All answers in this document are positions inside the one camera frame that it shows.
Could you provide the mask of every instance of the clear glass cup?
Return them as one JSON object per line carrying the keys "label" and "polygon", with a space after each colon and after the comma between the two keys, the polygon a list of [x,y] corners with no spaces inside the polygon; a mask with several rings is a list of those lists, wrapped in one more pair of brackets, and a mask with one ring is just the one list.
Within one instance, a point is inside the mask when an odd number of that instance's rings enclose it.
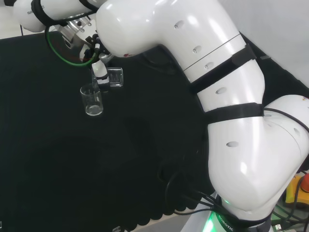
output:
{"label": "clear glass cup", "polygon": [[122,68],[107,68],[111,87],[121,87],[124,84],[124,72]]}
{"label": "clear glass cup", "polygon": [[99,88],[94,88],[92,84],[81,87],[81,95],[86,114],[98,116],[103,112],[102,97]]}

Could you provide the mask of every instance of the black cloth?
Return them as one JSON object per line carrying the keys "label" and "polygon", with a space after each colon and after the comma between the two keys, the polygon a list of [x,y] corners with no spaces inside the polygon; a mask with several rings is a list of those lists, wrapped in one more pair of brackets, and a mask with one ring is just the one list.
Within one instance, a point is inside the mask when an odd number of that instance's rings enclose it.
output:
{"label": "black cloth", "polygon": [[[71,61],[62,38],[55,48]],[[258,57],[264,55],[251,44]],[[5,232],[109,232],[132,230],[170,214],[161,164],[168,178],[186,164],[190,181],[205,193],[207,134],[203,113],[177,71],[163,74],[141,56],[115,58],[124,87],[103,95],[104,114],[84,113],[79,89],[90,70],[50,52],[42,34],[0,40],[0,218]],[[160,49],[152,57],[167,59]],[[308,89],[271,59],[257,59],[266,82],[264,104]],[[175,197],[178,210],[189,206]]]}

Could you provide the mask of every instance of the robotic arm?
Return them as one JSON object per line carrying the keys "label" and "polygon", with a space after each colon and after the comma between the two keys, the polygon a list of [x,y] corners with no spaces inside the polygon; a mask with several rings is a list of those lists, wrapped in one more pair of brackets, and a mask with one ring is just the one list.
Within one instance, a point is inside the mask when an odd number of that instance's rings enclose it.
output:
{"label": "robotic arm", "polygon": [[[44,25],[31,13],[31,1],[18,0],[15,15],[25,28],[42,31]],[[218,74],[246,46],[217,0],[88,1],[100,7],[97,32],[113,55],[130,57],[161,44],[192,84],[202,80],[197,95],[204,112],[262,104],[264,76],[254,59],[214,78],[213,73]],[[42,6],[53,19],[90,11],[77,0],[42,0]],[[309,127],[307,98],[284,96],[267,108]],[[271,214],[309,153],[309,133],[303,126],[283,114],[264,113],[264,117],[244,115],[208,125],[211,182],[224,208],[243,220],[257,221]]]}

